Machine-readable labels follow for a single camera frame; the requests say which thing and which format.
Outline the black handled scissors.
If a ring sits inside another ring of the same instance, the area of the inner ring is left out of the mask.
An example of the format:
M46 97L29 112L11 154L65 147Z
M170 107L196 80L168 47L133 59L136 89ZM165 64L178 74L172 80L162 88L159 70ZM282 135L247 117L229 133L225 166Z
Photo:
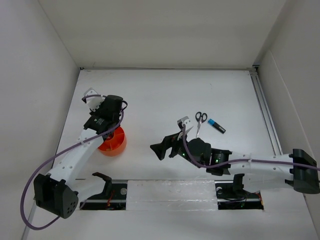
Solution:
M196 138L198 138L201 125L208 119L208 115L205 112L198 111L195 114L195 119L197 121Z

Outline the blue black highlighter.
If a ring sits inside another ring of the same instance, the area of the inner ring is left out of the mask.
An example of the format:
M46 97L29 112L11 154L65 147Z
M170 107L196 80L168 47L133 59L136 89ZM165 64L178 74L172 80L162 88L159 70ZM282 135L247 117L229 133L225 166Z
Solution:
M224 134L225 132L226 132L226 130L222 127L222 126L220 126L217 122L215 122L213 119L209 119L208 121L207 121L207 123L209 124L209 125L211 125L213 128L215 128L217 131L219 131L220 133L222 133L222 134Z

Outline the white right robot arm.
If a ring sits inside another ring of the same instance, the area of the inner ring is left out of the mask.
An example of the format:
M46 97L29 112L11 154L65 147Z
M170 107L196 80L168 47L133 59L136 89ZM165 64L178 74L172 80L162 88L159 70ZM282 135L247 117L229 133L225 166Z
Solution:
M295 148L290 154L259 157L212 148L200 138L187 141L181 132L165 136L162 142L150 145L150 149L159 160L171 150L170 158L180 156L214 176L233 176L231 191L237 197L262 189L292 188L309 195L320 192L320 168L302 149Z

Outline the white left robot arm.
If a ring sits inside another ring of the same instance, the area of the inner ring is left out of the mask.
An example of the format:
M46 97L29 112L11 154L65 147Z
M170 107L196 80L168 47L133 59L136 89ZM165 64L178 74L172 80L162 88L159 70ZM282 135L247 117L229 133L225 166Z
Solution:
M107 198L112 191L112 179L99 172L92 179L77 182L77 177L91 155L107 137L114 133L123 118L125 100L117 95L86 95L82 100L89 106L90 118L83 126L77 146L66 152L60 162L33 181L38 207L67 219L86 199L98 195Z

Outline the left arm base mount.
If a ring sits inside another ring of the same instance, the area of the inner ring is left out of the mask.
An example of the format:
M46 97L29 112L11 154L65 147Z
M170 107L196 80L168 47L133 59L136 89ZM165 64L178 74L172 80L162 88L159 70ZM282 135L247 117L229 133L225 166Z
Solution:
M88 211L124 211L127 204L127 181L116 181L112 183L110 192L94 195L80 203L80 210Z

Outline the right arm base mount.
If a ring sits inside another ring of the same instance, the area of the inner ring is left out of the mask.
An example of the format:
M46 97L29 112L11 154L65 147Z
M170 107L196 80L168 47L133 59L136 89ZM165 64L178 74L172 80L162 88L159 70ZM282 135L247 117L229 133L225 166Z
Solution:
M215 184L218 210L264 210L261 192L234 191L231 182Z

